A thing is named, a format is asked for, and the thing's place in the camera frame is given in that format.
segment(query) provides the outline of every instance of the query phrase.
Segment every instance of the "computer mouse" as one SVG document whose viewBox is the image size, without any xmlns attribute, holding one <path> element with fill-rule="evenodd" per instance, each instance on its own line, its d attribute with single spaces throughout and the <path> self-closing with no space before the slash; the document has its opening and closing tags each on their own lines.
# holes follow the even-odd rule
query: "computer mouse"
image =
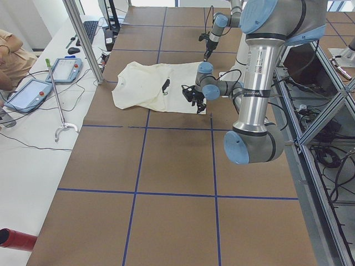
<svg viewBox="0 0 355 266">
<path fill-rule="evenodd" d="M 79 53 L 79 52 L 80 52 L 80 49 L 76 48 L 76 47 L 70 47 L 68 49 L 68 54 L 76 54 L 76 53 Z"/>
</svg>

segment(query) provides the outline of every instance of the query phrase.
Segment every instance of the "green handle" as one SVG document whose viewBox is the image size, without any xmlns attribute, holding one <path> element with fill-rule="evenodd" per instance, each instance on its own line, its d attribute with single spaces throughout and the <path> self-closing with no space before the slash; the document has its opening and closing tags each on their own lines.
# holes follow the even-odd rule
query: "green handle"
<svg viewBox="0 0 355 266">
<path fill-rule="evenodd" d="M 50 61 L 49 61 L 49 59 L 48 59 L 48 58 L 46 58 L 46 59 L 45 59 L 45 62 L 47 63 L 47 67 L 49 67 L 49 68 L 50 68 Z"/>
</svg>

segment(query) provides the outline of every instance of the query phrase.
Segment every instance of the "black clamp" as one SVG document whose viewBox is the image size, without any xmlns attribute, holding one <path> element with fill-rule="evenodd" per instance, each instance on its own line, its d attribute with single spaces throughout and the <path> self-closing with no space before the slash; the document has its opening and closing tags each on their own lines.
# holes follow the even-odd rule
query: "black clamp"
<svg viewBox="0 0 355 266">
<path fill-rule="evenodd" d="M 208 40 L 210 37 L 210 32 L 208 33 L 201 33 L 199 36 L 199 42 L 202 42 L 203 40 Z"/>
<path fill-rule="evenodd" d="M 195 104 L 197 104 L 197 114 L 201 113 L 206 109 L 206 104 L 204 103 L 205 96 L 203 93 L 197 91 L 194 85 L 190 87 L 183 85 L 181 87 L 182 94 L 184 95 L 186 100 L 189 103 L 192 103 L 192 106 L 195 106 Z"/>
</svg>

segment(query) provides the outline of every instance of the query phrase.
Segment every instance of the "table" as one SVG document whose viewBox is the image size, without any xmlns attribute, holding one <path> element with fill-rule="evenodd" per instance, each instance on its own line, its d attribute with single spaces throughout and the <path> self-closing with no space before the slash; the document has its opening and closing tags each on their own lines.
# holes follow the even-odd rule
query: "table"
<svg viewBox="0 0 355 266">
<path fill-rule="evenodd" d="M 28 266 L 317 265 L 286 156 L 236 166 L 224 154 L 228 99 L 204 116 L 113 105 L 128 63 L 200 61 L 207 12 L 129 9 Z M 215 75 L 240 36 L 221 40 Z"/>
<path fill-rule="evenodd" d="M 83 16 L 83 20 L 97 20 L 97 17 Z M 48 70 L 45 58 L 54 63 L 56 58 L 67 54 L 65 48 L 71 37 L 75 35 L 70 20 L 67 20 L 58 33 L 50 41 L 42 55 L 31 69 L 31 73 Z M 105 50 L 104 34 L 98 28 L 93 41 L 93 50 L 97 58 L 102 50 Z M 83 60 L 83 68 L 79 78 L 89 69 L 83 52 L 76 54 Z M 47 73 L 35 77 L 44 80 Z M 23 80 L 23 85 L 31 76 Z M 85 88 L 80 100 L 73 111 L 64 112 L 67 122 L 75 123 L 79 129 L 83 124 L 83 117 L 88 111 L 94 96 L 97 84 L 94 75 L 88 71 L 78 83 Z M 64 109 L 71 109 L 75 101 L 83 92 L 77 85 L 58 85 L 60 101 Z M 58 143 L 54 142 L 54 132 L 61 125 L 58 109 L 50 109 L 57 106 L 53 93 L 49 99 L 34 113 L 19 119 L 12 128 L 3 127 L 0 133 L 19 139 L 28 145 L 38 147 L 53 147 L 55 149 L 72 149 L 78 134 L 74 130 L 60 133 Z M 19 118 L 22 114 L 11 113 L 13 118 Z M 24 145 L 0 136 L 0 161 L 2 165 L 2 177 L 0 181 L 0 227 L 11 228 L 17 231 L 38 235 L 42 227 L 48 208 L 56 192 L 58 182 L 68 162 L 70 151 L 53 151 L 30 149 Z M 30 252 L 23 252 L 7 248 L 0 249 L 0 258 L 3 265 L 25 265 Z"/>
</svg>

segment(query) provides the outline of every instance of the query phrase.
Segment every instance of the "sticker label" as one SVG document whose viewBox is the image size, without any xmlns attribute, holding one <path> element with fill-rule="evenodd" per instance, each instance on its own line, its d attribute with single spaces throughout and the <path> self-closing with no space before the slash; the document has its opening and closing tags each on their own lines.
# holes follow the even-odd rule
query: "sticker label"
<svg viewBox="0 0 355 266">
<path fill-rule="evenodd" d="M 245 71 L 261 75 L 266 74 L 267 69 L 264 67 L 265 57 L 266 49 L 249 51 Z"/>
<path fill-rule="evenodd" d="M 251 90 L 244 89 L 243 96 L 244 97 L 259 97 L 259 98 L 269 98 L 271 90 Z"/>
</svg>

